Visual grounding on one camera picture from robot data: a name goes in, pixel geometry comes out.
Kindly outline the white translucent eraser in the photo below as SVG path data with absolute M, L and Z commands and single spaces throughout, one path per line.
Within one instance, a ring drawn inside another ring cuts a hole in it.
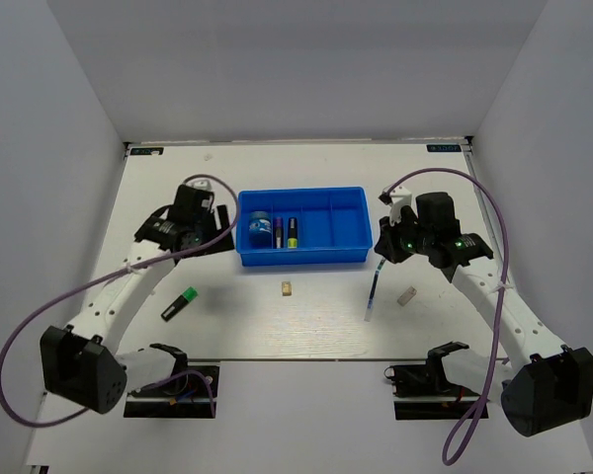
M 405 306 L 417 294 L 417 290 L 413 286 L 409 286 L 398 298 L 397 303 L 400 306 Z

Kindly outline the green highlighter black body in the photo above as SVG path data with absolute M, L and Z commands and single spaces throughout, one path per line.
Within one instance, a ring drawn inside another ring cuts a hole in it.
M 169 322 L 196 299 L 197 296 L 198 292 L 193 287 L 188 287 L 161 313 L 161 319 Z

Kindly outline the purple highlighter black body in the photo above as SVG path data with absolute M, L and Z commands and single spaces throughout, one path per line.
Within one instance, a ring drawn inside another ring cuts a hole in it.
M 282 217 L 275 217 L 273 220 L 274 248 L 284 247 L 284 221 Z

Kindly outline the blue pen refill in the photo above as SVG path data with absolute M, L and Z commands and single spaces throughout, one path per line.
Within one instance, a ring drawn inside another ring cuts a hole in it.
M 376 291 L 377 291 L 379 276 L 380 276 L 380 270 L 376 270 L 374 277 L 373 277 L 372 285 L 370 288 L 367 308 L 366 308 L 366 312 L 365 312 L 365 316 L 364 316 L 364 321 L 366 321 L 366 322 L 370 322 L 372 320 L 374 299 L 375 299 L 375 295 L 376 295 Z

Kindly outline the yellow highlighter black body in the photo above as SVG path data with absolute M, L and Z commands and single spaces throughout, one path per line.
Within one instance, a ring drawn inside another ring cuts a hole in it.
M 287 247 L 289 249 L 295 249 L 298 246 L 298 225 L 297 218 L 290 217 L 288 222 L 288 238 Z

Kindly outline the beige eraser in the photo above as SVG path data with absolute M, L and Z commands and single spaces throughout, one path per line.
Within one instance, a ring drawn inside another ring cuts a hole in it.
M 289 281 L 283 281 L 281 284 L 282 296 L 291 296 L 293 293 L 292 284 Z

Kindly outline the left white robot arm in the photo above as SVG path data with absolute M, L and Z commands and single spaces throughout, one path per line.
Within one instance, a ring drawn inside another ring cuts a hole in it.
M 153 343 L 122 354 L 119 346 L 148 296 L 181 260 L 233 249 L 227 208 L 213 200 L 206 179 L 180 185 L 174 201 L 152 212 L 136 231 L 120 275 L 64 327 L 42 334 L 47 391 L 106 414 L 127 393 L 161 387 L 177 394 L 187 387 L 183 351 Z

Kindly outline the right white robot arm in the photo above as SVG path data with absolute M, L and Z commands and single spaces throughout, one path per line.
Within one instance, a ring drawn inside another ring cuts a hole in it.
M 496 362 L 488 393 L 510 425 L 532 436 L 587 418 L 593 401 L 593 355 L 573 349 L 543 324 L 518 292 L 501 282 L 493 252 L 463 233 L 444 192 L 414 197 L 404 187 L 382 193 L 389 214 L 379 221 L 375 251 L 392 264 L 427 258 L 497 330 L 508 362 Z

